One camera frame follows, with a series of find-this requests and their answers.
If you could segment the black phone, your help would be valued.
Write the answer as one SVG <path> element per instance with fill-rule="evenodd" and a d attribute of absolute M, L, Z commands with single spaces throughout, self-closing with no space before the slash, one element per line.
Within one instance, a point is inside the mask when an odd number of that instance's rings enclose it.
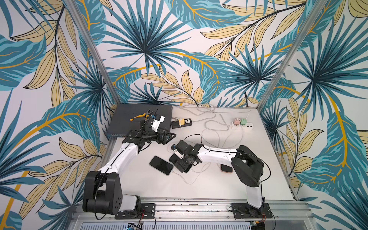
<path fill-rule="evenodd" d="M 163 160 L 158 156 L 154 156 L 152 160 L 149 162 L 149 165 L 156 170 L 160 171 L 164 175 L 169 175 L 173 170 L 173 165 Z"/>
<path fill-rule="evenodd" d="M 177 168 L 182 168 L 182 159 L 175 153 L 169 158 L 169 161 Z"/>

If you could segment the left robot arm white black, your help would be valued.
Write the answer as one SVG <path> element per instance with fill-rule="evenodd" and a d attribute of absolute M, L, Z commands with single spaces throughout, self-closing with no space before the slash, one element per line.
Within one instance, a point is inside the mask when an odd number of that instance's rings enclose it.
<path fill-rule="evenodd" d="M 131 131 L 122 141 L 117 154 L 102 168 L 90 171 L 85 178 L 82 209 L 95 214 L 116 215 L 120 211 L 137 211 L 140 208 L 137 195 L 123 193 L 120 175 L 138 156 L 146 143 L 153 141 L 166 145 L 176 137 L 165 130 Z"/>

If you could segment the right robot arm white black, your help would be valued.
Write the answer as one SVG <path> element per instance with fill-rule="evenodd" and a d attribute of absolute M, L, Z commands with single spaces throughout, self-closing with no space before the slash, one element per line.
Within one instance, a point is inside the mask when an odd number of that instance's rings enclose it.
<path fill-rule="evenodd" d="M 172 145 L 171 150 L 182 155 L 174 155 L 173 160 L 174 166 L 182 173 L 187 173 L 199 163 L 218 163 L 231 167 L 246 186 L 247 204 L 254 209 L 263 206 L 261 177 L 264 163 L 248 147 L 240 145 L 236 149 L 220 149 L 204 144 L 192 146 L 181 140 Z"/>

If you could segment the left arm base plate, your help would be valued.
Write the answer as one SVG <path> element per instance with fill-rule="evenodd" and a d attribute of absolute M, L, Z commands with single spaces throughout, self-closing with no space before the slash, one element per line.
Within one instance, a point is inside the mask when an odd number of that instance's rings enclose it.
<path fill-rule="evenodd" d="M 138 204 L 134 210 L 131 211 L 119 211 L 115 215 L 117 220 L 154 220 L 155 219 L 156 204 L 155 203 L 143 203 Z"/>

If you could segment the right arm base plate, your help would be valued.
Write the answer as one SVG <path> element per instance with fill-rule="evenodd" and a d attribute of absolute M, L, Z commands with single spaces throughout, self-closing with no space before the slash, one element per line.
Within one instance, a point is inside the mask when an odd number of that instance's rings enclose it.
<path fill-rule="evenodd" d="M 248 203 L 232 203 L 229 210 L 235 219 L 271 219 L 273 217 L 268 203 L 263 203 L 259 209 Z"/>

